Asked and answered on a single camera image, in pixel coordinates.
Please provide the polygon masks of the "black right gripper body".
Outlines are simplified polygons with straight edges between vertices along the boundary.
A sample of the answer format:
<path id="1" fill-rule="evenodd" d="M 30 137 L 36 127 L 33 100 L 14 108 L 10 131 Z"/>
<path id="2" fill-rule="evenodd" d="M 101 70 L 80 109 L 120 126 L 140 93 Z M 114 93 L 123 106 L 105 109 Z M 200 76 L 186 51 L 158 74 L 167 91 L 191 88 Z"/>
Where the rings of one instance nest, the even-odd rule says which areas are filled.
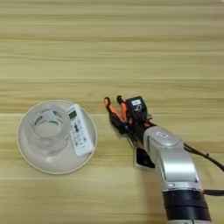
<path id="1" fill-rule="evenodd" d="M 144 142 L 144 132 L 148 129 L 155 126 L 155 123 L 146 120 L 146 121 L 135 121 L 131 120 L 129 123 L 129 135 L 140 143 Z"/>

